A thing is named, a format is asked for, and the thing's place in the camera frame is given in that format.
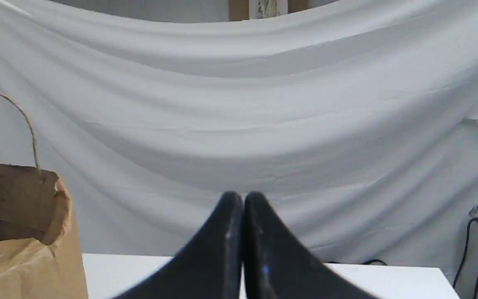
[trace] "twisted paper handle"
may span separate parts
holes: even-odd
[[[36,163],[36,170],[38,171],[38,178],[40,179],[40,182],[42,182],[42,176],[41,176],[41,168],[40,168],[40,163],[38,162],[38,154],[36,153],[36,134],[34,133],[34,130],[32,129],[31,121],[27,114],[25,113],[24,110],[22,110],[18,104],[16,104],[15,101],[11,100],[8,96],[4,95],[3,93],[0,93],[0,96],[5,98],[8,102],[10,102],[15,108],[17,108],[21,114],[23,114],[23,117],[25,117],[25,120],[27,121],[27,125],[29,125],[29,129],[32,134],[32,153],[34,154],[34,162]]]

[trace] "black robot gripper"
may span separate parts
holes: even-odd
[[[326,267],[263,193],[222,195],[204,225],[161,270],[118,299],[377,299]]]

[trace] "paper bag handle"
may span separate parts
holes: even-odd
[[[15,108],[17,108],[21,114],[25,117],[25,120],[27,121],[27,125],[29,125],[29,129],[31,130],[32,134],[32,153],[34,154],[34,162],[36,163],[36,170],[38,171],[38,178],[40,179],[40,182],[42,182],[42,177],[41,177],[41,168],[40,168],[40,163],[38,162],[38,154],[36,153],[36,134],[34,133],[34,130],[32,129],[31,121],[25,111],[19,107],[18,104],[16,104],[15,101],[11,100],[8,96],[4,95],[3,93],[0,93],[0,96],[4,97],[8,102],[10,102]]]

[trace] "brown paper bag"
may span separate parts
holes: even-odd
[[[36,168],[0,164],[0,299],[87,299],[71,196],[32,134]]]

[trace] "white table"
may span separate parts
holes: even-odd
[[[110,299],[138,284],[170,257],[83,254],[89,299]],[[437,268],[327,264],[353,284],[381,299],[458,299]],[[241,283],[241,299],[245,299]]]

